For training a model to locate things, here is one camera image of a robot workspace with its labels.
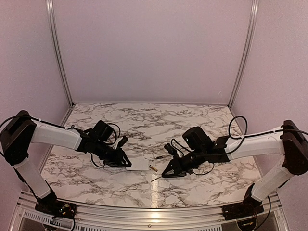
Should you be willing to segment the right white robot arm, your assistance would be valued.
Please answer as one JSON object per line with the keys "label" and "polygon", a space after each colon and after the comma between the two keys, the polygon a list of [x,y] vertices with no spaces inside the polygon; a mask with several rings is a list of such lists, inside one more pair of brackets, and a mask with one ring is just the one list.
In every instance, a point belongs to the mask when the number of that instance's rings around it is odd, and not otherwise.
{"label": "right white robot arm", "polygon": [[279,162],[260,180],[246,191],[238,211],[248,216],[257,205],[293,176],[300,176],[308,170],[307,133],[298,129],[291,120],[285,120],[281,127],[251,135],[233,137],[228,134],[212,141],[201,127],[192,127],[183,134],[190,152],[180,157],[171,144],[164,148],[173,156],[162,173],[163,178],[179,178],[192,174],[201,164],[209,162],[227,163],[231,160],[267,154],[281,155]]}

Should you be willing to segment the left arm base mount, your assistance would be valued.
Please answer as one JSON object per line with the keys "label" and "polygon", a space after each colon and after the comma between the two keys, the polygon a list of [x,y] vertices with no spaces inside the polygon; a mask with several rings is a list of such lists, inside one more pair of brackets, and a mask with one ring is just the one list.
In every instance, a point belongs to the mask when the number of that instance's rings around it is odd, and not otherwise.
{"label": "left arm base mount", "polygon": [[77,205],[69,202],[55,201],[49,205],[47,204],[36,204],[35,210],[52,215],[56,218],[67,218],[73,219],[77,210]]}

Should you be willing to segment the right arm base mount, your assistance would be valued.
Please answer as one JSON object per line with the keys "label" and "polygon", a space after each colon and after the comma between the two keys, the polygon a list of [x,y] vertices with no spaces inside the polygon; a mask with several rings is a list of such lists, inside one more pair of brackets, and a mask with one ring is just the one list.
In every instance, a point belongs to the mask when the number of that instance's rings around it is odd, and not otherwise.
{"label": "right arm base mount", "polygon": [[264,207],[260,203],[258,203],[257,205],[253,205],[252,203],[240,202],[224,205],[222,207],[222,214],[225,220],[255,216],[262,212],[264,212]]}

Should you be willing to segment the white battery cover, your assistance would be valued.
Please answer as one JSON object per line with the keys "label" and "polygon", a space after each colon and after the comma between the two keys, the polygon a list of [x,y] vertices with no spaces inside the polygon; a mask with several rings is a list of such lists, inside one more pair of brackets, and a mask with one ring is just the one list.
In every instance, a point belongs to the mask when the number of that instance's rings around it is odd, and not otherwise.
{"label": "white battery cover", "polygon": [[169,188],[170,183],[168,181],[165,181],[165,180],[160,180],[158,182],[158,186],[161,187],[161,188]]}

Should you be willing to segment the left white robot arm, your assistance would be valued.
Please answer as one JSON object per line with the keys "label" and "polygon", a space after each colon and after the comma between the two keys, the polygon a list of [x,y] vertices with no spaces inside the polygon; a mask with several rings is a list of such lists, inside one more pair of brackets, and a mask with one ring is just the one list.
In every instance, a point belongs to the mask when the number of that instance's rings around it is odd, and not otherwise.
{"label": "left white robot arm", "polygon": [[131,167],[132,163],[122,149],[126,136],[118,140],[111,123],[97,122],[93,128],[81,130],[74,126],[65,128],[38,118],[22,110],[0,125],[0,154],[31,190],[50,214],[57,214],[61,204],[52,188],[29,160],[31,143],[44,143],[96,155],[110,167]]}

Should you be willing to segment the white remote control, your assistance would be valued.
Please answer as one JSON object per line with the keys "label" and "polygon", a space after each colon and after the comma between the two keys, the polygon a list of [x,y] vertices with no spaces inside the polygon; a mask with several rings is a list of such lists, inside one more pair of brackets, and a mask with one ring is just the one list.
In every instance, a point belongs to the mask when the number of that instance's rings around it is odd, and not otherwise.
{"label": "white remote control", "polygon": [[132,165],[130,167],[126,167],[126,170],[128,171],[152,171],[150,166],[155,167],[155,160],[145,157],[131,158],[130,162]]}

